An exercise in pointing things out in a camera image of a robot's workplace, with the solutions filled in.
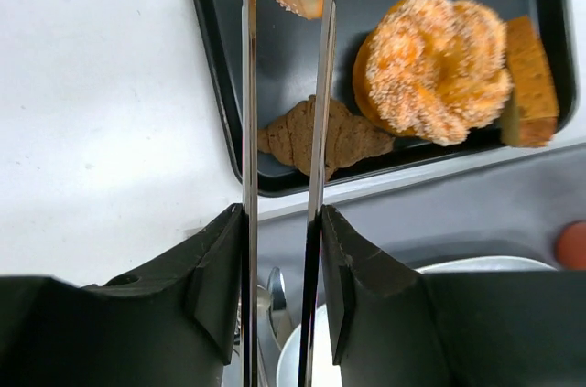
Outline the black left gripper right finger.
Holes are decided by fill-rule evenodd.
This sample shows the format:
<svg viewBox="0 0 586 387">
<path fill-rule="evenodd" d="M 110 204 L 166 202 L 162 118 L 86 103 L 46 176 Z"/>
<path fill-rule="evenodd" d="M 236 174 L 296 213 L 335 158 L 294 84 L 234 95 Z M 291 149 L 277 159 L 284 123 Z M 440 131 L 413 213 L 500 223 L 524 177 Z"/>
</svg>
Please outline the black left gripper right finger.
<svg viewBox="0 0 586 387">
<path fill-rule="evenodd" d="M 331 353 L 346 386 L 582 386 L 585 275 L 422 274 L 322 211 Z"/>
</svg>

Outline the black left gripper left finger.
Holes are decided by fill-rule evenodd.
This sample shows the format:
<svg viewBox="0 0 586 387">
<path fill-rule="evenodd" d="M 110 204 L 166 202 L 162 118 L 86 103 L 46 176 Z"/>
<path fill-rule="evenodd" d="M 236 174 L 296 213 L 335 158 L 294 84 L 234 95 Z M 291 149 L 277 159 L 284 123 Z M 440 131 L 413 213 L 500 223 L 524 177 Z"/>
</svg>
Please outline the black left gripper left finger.
<svg viewBox="0 0 586 387">
<path fill-rule="evenodd" d="M 241 218 L 197 234 L 105 285 L 1 281 L 4 386 L 217 386 L 232 357 Z"/>
</svg>

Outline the metal tongs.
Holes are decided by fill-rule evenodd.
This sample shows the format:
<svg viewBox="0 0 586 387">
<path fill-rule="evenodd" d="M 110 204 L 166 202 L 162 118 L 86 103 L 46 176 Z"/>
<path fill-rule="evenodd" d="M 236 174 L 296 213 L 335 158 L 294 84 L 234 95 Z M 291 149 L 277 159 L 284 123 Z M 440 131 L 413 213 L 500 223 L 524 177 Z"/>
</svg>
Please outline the metal tongs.
<svg viewBox="0 0 586 387">
<path fill-rule="evenodd" d="M 257 96 L 256 0 L 242 0 L 243 205 L 244 248 L 241 278 L 241 378 L 243 386 L 259 381 L 257 334 Z M 320 54 L 309 176 L 308 224 L 305 247 L 298 385 L 312 384 L 314 324 L 317 308 L 322 231 L 321 206 L 325 152 L 336 46 L 336 0 L 323 0 Z"/>
</svg>

